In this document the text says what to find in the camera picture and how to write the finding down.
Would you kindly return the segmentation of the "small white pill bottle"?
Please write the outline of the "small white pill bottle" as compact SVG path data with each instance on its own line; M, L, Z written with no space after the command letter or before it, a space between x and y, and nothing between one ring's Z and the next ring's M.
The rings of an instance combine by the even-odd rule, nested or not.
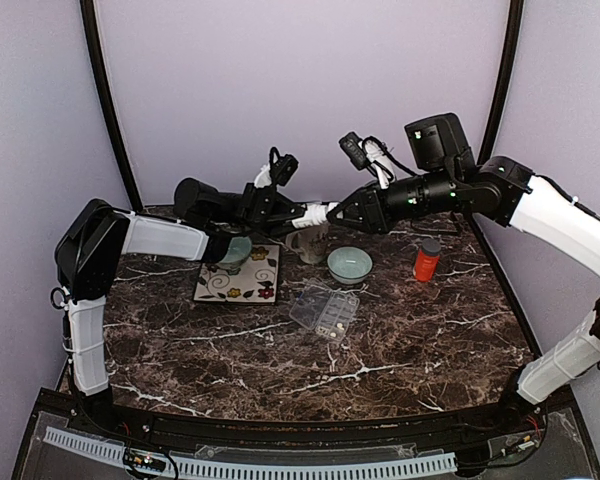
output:
M291 221L296 230L328 224L327 215L339 205L338 202L311 202L304 203L304 213Z

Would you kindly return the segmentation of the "orange bottle grey cap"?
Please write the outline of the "orange bottle grey cap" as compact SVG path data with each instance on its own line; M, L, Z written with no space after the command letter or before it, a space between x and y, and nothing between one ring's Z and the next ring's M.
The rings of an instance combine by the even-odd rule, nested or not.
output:
M424 239L419 247L413 268L414 278L419 282L432 279L441 254L440 243L433 238Z

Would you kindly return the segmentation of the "clear plastic pill organizer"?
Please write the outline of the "clear plastic pill organizer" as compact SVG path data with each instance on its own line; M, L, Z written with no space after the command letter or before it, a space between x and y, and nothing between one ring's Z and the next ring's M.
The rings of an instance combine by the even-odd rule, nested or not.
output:
M339 344L355 320L358 307L357 296L313 282L308 283L297 296L289 311L289 317L317 336ZM337 329L339 323L344 326L344 330ZM320 326L328 329L328 333L318 333L317 329ZM336 332L337 336L331 337L330 332Z

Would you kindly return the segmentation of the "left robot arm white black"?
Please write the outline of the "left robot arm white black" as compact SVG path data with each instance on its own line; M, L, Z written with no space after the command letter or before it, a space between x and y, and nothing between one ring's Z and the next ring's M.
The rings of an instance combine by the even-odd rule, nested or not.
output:
M73 384L86 397L109 388L104 354L104 312L120 259L128 254L216 261L241 233L288 232L308 207L278 192L276 185L249 183L242 193L224 193L186 178L174 193L171 218L88 202L55 248L58 286L52 306L64 313L63 347L73 366Z

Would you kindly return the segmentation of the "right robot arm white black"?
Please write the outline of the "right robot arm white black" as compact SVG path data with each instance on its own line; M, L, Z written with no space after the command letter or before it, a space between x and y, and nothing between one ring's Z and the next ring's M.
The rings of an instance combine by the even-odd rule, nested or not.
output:
M421 174L361 187L329 210L333 225L380 234L401 221L452 211L481 214L532 235L562 251L600 278L600 217L553 180L506 156L482 165L454 113L434 115L405 127ZM529 408L600 362L600 297L593 310L563 340L514 373L490 424L514 432Z

